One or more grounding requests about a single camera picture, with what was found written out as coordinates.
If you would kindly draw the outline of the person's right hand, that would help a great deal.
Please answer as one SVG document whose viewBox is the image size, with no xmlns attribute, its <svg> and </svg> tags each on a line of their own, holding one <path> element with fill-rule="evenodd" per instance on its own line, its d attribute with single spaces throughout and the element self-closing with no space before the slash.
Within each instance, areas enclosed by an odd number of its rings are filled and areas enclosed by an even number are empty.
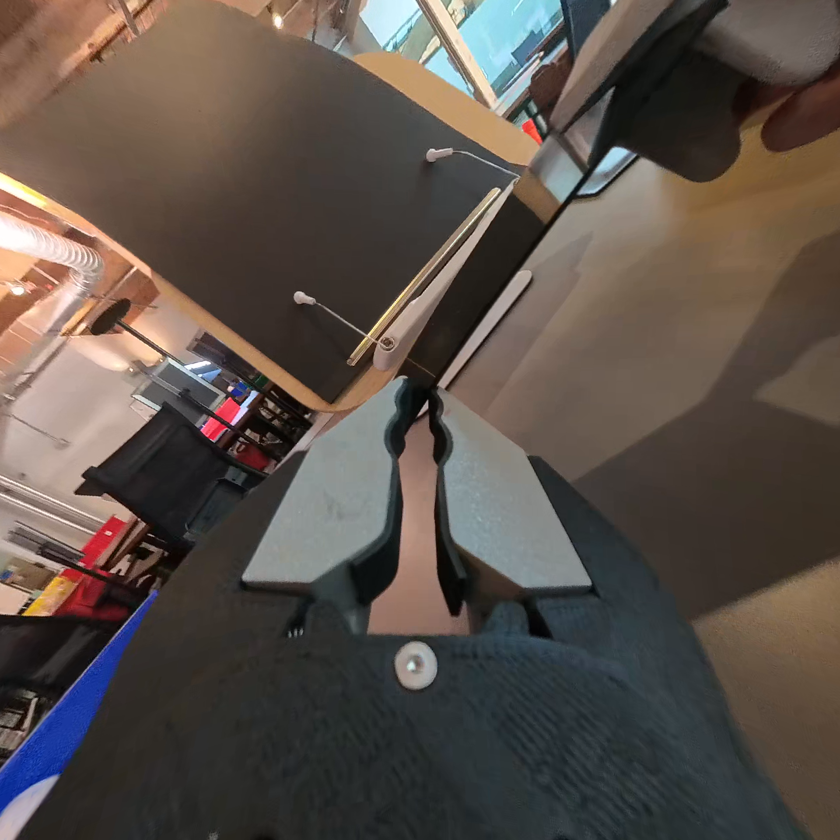
<svg viewBox="0 0 840 840">
<path fill-rule="evenodd" d="M 761 125 L 763 147 L 771 153 L 801 148 L 839 128 L 839 63 L 805 85 L 741 84 L 732 103 L 740 126 Z"/>
</svg>

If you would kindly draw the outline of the blue plastic bin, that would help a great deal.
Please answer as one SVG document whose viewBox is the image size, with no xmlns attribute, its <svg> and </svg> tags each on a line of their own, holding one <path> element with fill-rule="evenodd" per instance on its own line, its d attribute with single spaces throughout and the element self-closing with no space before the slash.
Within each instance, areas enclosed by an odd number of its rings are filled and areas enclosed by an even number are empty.
<svg viewBox="0 0 840 840">
<path fill-rule="evenodd" d="M 153 591 L 1 770 L 1 838 L 15 839 L 55 786 L 96 716 Z"/>
</svg>

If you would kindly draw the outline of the black round lamp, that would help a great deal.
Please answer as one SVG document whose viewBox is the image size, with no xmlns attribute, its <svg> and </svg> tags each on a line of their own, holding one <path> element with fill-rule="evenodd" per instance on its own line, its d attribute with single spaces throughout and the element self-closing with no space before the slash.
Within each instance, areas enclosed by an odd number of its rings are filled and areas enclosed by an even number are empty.
<svg viewBox="0 0 840 840">
<path fill-rule="evenodd" d="M 123 319 L 130 312 L 132 302 L 128 298 L 121 298 L 116 300 L 106 309 L 104 309 L 98 317 L 91 322 L 87 330 L 92 336 L 101 336 L 110 333 L 117 327 L 124 326 Z"/>
</svg>

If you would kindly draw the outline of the black book stand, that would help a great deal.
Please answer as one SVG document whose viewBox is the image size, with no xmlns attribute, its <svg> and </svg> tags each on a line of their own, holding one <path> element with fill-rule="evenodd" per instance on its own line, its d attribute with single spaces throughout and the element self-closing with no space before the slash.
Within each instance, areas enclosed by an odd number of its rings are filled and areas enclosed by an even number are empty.
<svg viewBox="0 0 840 840">
<path fill-rule="evenodd" d="M 437 378 L 560 209 L 527 134 L 430 71 L 180 3 L 2 128 L 2 174 L 295 399 Z"/>
</svg>

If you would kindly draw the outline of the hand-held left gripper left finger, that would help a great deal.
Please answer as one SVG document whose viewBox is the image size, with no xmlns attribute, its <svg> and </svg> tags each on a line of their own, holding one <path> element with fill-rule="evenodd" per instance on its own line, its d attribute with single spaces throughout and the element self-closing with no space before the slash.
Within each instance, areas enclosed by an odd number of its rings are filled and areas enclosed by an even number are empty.
<svg viewBox="0 0 840 840">
<path fill-rule="evenodd" d="M 251 590 L 368 607 L 393 582 L 403 494 L 399 458 L 415 383 L 391 381 L 302 454 L 242 573 Z"/>
</svg>

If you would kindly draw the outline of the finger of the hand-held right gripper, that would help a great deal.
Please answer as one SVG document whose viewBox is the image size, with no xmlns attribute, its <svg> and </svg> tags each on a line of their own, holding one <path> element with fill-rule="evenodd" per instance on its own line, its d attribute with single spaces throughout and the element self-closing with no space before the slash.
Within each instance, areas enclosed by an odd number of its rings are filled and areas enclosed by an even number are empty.
<svg viewBox="0 0 840 840">
<path fill-rule="evenodd" d="M 651 86 L 637 72 L 612 89 L 591 146 L 591 168 L 614 147 L 666 169 L 707 168 L 707 60 L 689 45 Z"/>
<path fill-rule="evenodd" d="M 567 130 L 601 98 L 634 74 L 657 84 L 683 51 L 726 7 L 725 1 L 625 1 L 605 13 L 582 44 L 550 116 Z"/>
</svg>

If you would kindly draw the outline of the silver flexible duct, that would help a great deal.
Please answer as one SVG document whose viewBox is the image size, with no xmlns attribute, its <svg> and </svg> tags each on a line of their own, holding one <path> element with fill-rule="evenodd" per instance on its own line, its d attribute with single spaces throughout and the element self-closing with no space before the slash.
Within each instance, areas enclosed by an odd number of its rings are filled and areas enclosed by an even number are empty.
<svg viewBox="0 0 840 840">
<path fill-rule="evenodd" d="M 23 352 L 2 363 L 2 398 L 10 400 L 18 380 L 55 342 L 102 277 L 104 264 L 94 249 L 2 214 L 1 246 L 68 269 L 67 278 L 9 327 Z"/>
</svg>

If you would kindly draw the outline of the black fabric cart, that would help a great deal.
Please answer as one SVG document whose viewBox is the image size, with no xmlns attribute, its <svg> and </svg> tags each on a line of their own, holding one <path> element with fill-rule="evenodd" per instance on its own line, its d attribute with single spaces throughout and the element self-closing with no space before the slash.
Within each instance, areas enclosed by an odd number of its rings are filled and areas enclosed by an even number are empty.
<svg viewBox="0 0 840 840">
<path fill-rule="evenodd" d="M 183 539 L 226 516 L 266 478 L 164 405 L 100 465 L 86 469 L 74 493 L 110 497 L 156 532 Z"/>
</svg>

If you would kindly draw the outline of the red storage box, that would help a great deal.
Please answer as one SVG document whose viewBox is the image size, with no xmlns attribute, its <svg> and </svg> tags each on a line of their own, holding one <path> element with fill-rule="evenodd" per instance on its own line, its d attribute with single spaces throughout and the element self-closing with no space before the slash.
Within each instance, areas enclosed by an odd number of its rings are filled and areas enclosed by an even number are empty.
<svg viewBox="0 0 840 840">
<path fill-rule="evenodd" d="M 43 592 L 45 615 L 111 623 L 123 623 L 129 618 L 142 597 L 126 595 L 119 586 L 106 583 L 104 579 L 113 575 L 102 569 L 102 561 L 108 558 L 126 526 L 125 521 L 110 517 L 89 538 L 76 565 L 96 574 L 63 568 Z"/>
</svg>

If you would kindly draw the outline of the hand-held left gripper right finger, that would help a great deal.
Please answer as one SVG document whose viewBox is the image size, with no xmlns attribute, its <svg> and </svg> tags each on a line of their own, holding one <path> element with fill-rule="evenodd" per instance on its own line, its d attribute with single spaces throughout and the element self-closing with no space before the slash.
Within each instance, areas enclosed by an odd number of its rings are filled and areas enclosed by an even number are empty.
<svg viewBox="0 0 840 840">
<path fill-rule="evenodd" d="M 447 391 L 428 401 L 437 578 L 452 616 L 592 591 L 527 453 Z"/>
</svg>

